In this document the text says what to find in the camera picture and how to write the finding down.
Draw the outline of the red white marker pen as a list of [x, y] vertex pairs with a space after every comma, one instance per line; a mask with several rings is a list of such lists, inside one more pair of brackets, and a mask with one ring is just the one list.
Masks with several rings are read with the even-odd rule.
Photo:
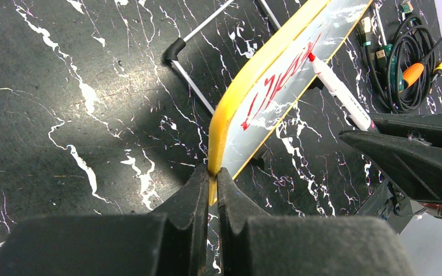
[[329, 93], [334, 98], [337, 98], [347, 110], [348, 116], [354, 123], [354, 126], [361, 131], [378, 132], [375, 123], [371, 120], [368, 113], [333, 70], [312, 52], [309, 53], [308, 59], [318, 79], [328, 89]]

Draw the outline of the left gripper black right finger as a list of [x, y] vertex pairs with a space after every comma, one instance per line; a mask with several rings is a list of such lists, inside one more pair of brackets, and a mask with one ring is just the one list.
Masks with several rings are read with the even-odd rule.
[[369, 216], [273, 216], [217, 175], [223, 275], [413, 275], [406, 250]]

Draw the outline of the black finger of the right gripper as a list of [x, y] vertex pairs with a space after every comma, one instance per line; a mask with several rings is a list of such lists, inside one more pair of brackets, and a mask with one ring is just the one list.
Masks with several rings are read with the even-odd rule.
[[442, 138], [426, 141], [362, 131], [342, 131], [339, 138], [375, 163], [404, 195], [442, 204]]
[[419, 139], [433, 147], [442, 148], [442, 113], [427, 115], [371, 113], [382, 134]]

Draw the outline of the yellow framed whiteboard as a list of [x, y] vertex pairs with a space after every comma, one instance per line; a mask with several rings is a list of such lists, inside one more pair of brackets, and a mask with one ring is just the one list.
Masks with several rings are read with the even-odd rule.
[[248, 60], [219, 101], [209, 126], [208, 202], [219, 171], [237, 177], [315, 78], [309, 56], [328, 62], [370, 1], [307, 1]]

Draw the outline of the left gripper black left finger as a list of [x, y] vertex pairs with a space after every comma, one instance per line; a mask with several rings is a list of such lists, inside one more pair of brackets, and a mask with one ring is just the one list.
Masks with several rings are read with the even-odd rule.
[[0, 250], [0, 275], [204, 275], [208, 182], [197, 166], [148, 214], [24, 221]]

